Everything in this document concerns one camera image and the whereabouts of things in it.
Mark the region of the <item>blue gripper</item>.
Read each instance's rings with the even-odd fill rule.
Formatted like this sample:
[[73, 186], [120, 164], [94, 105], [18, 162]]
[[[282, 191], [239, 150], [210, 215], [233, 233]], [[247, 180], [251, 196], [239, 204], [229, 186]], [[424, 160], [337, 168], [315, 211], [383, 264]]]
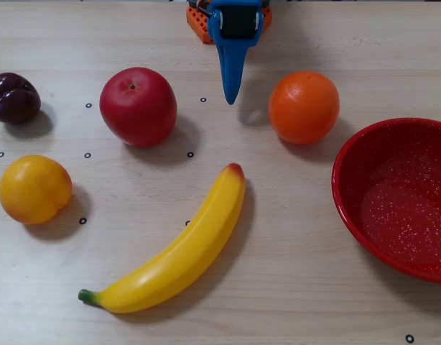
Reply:
[[211, 1], [207, 7], [208, 33], [217, 48], [226, 101], [236, 101], [246, 53], [263, 28], [262, 1]]

